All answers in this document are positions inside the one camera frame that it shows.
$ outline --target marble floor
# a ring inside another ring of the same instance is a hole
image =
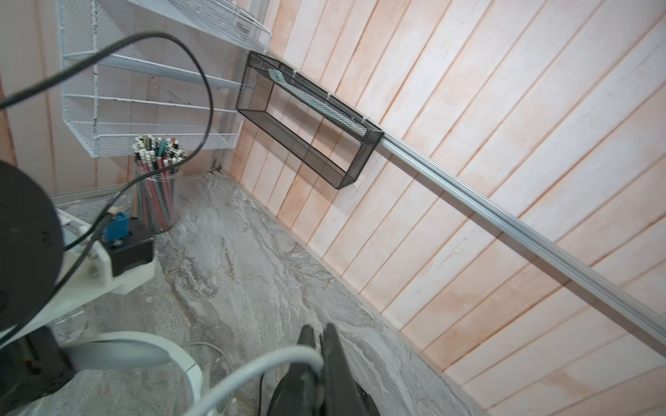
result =
[[[156,236],[155,277],[128,295],[107,294],[54,321],[59,341],[145,331],[181,344],[218,345],[235,368],[293,345],[305,323],[320,331],[330,321],[338,327],[352,372],[382,415],[481,414],[230,180],[208,174],[182,185],[182,218],[171,231]],[[90,220],[104,200],[61,208]],[[228,373],[214,350],[186,349],[211,383]],[[284,370],[266,375],[264,403],[280,372]],[[255,415],[257,399],[258,382],[253,381],[230,398],[224,414]],[[84,371],[17,414],[181,415],[189,403],[180,370],[166,365]]]

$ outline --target gray cable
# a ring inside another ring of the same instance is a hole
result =
[[[268,353],[243,365],[213,387],[201,400],[197,401],[184,416],[203,416],[226,396],[236,391],[251,379],[285,364],[308,364],[318,376],[324,367],[324,358],[312,347],[295,345]]]
[[[225,353],[224,350],[222,348],[219,348],[217,345],[205,341],[190,341],[182,344],[181,347],[188,347],[190,345],[203,345],[205,347],[214,349],[215,351],[219,352],[222,358],[226,361],[226,365],[229,367],[229,371],[234,369],[233,366],[231,365],[231,358],[229,358],[227,353]],[[231,400],[226,402],[226,406],[224,406],[224,409],[222,410],[221,414],[224,415],[224,413],[229,409],[230,405],[231,405]]]

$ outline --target black cable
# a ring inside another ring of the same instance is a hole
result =
[[[196,69],[199,71],[199,74],[201,74],[201,78],[204,81],[204,87],[206,87],[206,93],[208,95],[208,106],[209,106],[209,111],[208,111],[208,122],[206,123],[206,130],[204,131],[204,136],[201,139],[201,142],[199,145],[194,149],[192,153],[190,153],[186,158],[181,160],[180,162],[170,164],[168,166],[165,166],[160,169],[152,170],[146,174],[140,175],[130,182],[128,182],[122,189],[120,189],[118,192],[116,192],[111,199],[107,202],[105,207],[101,210],[101,212],[97,215],[97,218],[95,218],[95,221],[91,225],[91,227],[83,234],[81,234],[75,241],[71,242],[70,244],[67,244],[65,246],[65,251],[70,250],[72,247],[78,245],[81,243],[83,240],[85,240],[88,236],[92,235],[91,239],[88,241],[88,244],[86,244],[85,248],[81,252],[81,255],[77,258],[77,260],[74,262],[72,267],[69,268],[67,273],[63,276],[63,278],[56,284],[56,286],[53,288],[53,291],[51,292],[51,295],[49,296],[49,299],[44,302],[42,306],[37,308],[37,311],[30,316],[29,319],[26,319],[25,321],[15,325],[15,327],[7,332],[1,339],[0,339],[0,347],[7,342],[8,339],[12,338],[16,333],[21,331],[62,289],[62,287],[69,281],[69,279],[72,277],[72,275],[77,271],[81,263],[83,263],[83,260],[85,259],[85,256],[90,252],[91,248],[93,247],[93,244],[95,241],[99,239],[99,237],[102,234],[102,231],[104,230],[104,227],[108,224],[108,222],[111,221],[111,217],[107,216],[107,212],[109,211],[109,208],[120,198],[120,195],[122,195],[125,191],[127,191],[129,188],[131,188],[133,185],[135,185],[137,182],[140,182],[141,180],[144,180],[145,178],[149,178],[153,175],[156,175],[161,172],[165,172],[167,170],[177,168],[180,165],[183,165],[187,162],[189,162],[193,157],[196,156],[197,153],[201,150],[201,148],[206,144],[206,140],[208,140],[208,135],[210,134],[210,128],[212,126],[212,116],[213,116],[213,100],[212,100],[212,91],[210,89],[210,85],[208,83],[208,79],[206,78],[206,74],[204,73],[203,68],[201,67],[201,64],[199,61],[194,57],[194,54],[192,51],[178,38],[176,38],[173,35],[169,35],[168,33],[164,32],[142,32],[142,33],[135,33],[134,35],[130,35],[124,39],[121,39],[117,42],[114,42],[110,44],[109,46],[105,47],[104,49],[100,50],[98,53],[95,53],[89,58],[84,59],[81,62],[78,62],[75,65],[72,65],[71,67],[65,69],[64,71],[60,71],[57,74],[54,74],[53,76],[46,78],[37,84],[34,84],[30,87],[27,87],[26,89],[20,90],[9,97],[5,98],[4,100],[0,101],[0,110],[3,110],[4,108],[7,108],[8,106],[20,103],[23,100],[26,100],[34,95],[37,95],[39,93],[42,93],[43,91],[46,91],[47,89],[54,87],[58,85],[59,83],[62,83],[63,81],[73,77],[74,75],[80,73],[86,68],[92,67],[94,64],[98,63],[105,57],[108,57],[112,53],[126,47],[127,45],[131,45],[132,43],[141,41],[143,39],[148,39],[151,37],[160,37],[163,39],[167,39],[169,41],[172,41],[179,47],[181,47],[182,50],[185,51],[185,53],[192,59],[192,62],[196,66]]]
[[[263,373],[261,377],[259,377],[259,404],[256,407],[256,416],[261,416],[261,387],[264,385],[264,376],[266,373]]]
[[[104,216],[104,213],[109,210],[109,208],[120,198],[120,195],[122,195],[125,191],[127,191],[132,185],[136,184],[137,182],[144,180],[145,178],[148,178],[150,176],[153,176],[155,174],[165,172],[167,170],[177,168],[178,166],[187,163],[190,161],[193,157],[196,156],[197,153],[201,150],[201,148],[204,146],[206,143],[206,140],[208,140],[208,134],[210,134],[210,127],[212,126],[212,116],[213,116],[213,101],[212,101],[212,91],[210,89],[210,85],[208,84],[208,79],[206,78],[206,74],[204,73],[203,68],[199,64],[199,61],[194,57],[194,54],[192,51],[185,46],[185,44],[180,41],[178,38],[176,38],[173,35],[169,35],[168,33],[164,32],[142,32],[142,33],[136,33],[134,35],[130,35],[124,39],[121,39],[120,41],[114,42],[111,45],[105,47],[98,53],[95,53],[93,56],[84,59],[83,61],[77,63],[76,65],[72,65],[71,67],[65,69],[64,71],[61,71],[52,77],[49,77],[31,87],[27,87],[26,89],[23,89],[21,91],[18,91],[15,94],[10,95],[6,99],[0,101],[0,110],[3,108],[6,108],[10,105],[17,104],[25,99],[28,99],[32,97],[33,95],[39,94],[51,87],[54,87],[55,85],[58,85],[59,83],[62,83],[63,81],[67,80],[68,78],[73,77],[77,73],[83,71],[84,69],[91,67],[95,63],[98,63],[105,57],[109,56],[110,54],[118,51],[119,49],[122,49],[126,47],[127,45],[130,45],[134,42],[151,38],[151,37],[161,37],[163,39],[168,39],[169,41],[172,41],[173,43],[176,43],[179,47],[181,47],[185,53],[192,59],[192,62],[196,66],[196,69],[199,71],[201,74],[201,77],[203,78],[204,81],[204,86],[206,87],[206,93],[208,94],[208,105],[210,107],[208,111],[208,122],[206,123],[206,130],[204,132],[204,136],[199,143],[199,145],[196,147],[196,149],[190,153],[185,159],[181,160],[180,162],[170,164],[168,166],[165,166],[160,169],[152,170],[146,174],[143,174],[141,176],[138,176],[128,182],[123,189],[119,190],[116,192],[116,194],[107,202],[107,205],[102,209],[102,211],[99,213],[95,221],[93,222],[93,225],[86,231],[85,233],[81,234],[76,240],[71,242],[70,244],[67,244],[65,246],[65,251],[71,249],[72,247],[78,245],[81,243],[83,240],[85,240],[92,232],[92,230],[99,225],[99,222],[102,220],[102,217]]]
[[[21,331],[25,326],[35,319],[35,316],[60,292],[60,290],[63,288],[63,286],[74,276],[74,273],[77,271],[79,266],[83,263],[83,260],[85,260],[86,256],[90,252],[90,250],[93,248],[93,244],[99,239],[99,237],[102,235],[102,232],[104,231],[104,228],[113,220],[113,217],[109,214],[107,216],[104,216],[102,221],[100,222],[99,226],[93,233],[93,236],[91,237],[90,240],[88,240],[88,244],[85,245],[83,248],[83,251],[79,255],[79,257],[76,259],[74,264],[67,270],[67,273],[63,276],[62,279],[53,287],[53,290],[51,291],[51,294],[49,295],[49,298],[44,302],[42,306],[37,308],[37,311],[35,311],[32,315],[30,315],[28,318],[24,319],[21,323],[18,323],[17,325],[14,325],[14,328],[11,329],[11,331],[7,332],[1,339],[0,339],[0,347],[7,341],[9,341],[14,335],[16,335],[19,331]]]

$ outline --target aluminum rail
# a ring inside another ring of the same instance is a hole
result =
[[[536,232],[532,227],[518,220],[491,200],[476,192],[465,182],[444,170],[409,144],[400,140],[386,129],[380,144],[389,152],[416,169],[420,174],[441,186],[446,192],[470,207],[494,226],[511,236],[530,252],[545,260],[569,279],[579,284],[599,301],[605,303],[629,321],[666,345],[666,320],[645,307],[643,303],[629,295],[602,275],[598,274],[571,254],[556,246],[552,241]]]

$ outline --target black wire basket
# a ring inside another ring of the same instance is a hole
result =
[[[284,89],[358,140],[360,147],[347,171],[268,113],[268,102],[274,87]],[[287,64],[255,52],[250,52],[248,56],[236,109],[335,189],[344,188],[358,179],[363,166],[384,135],[375,124]]]

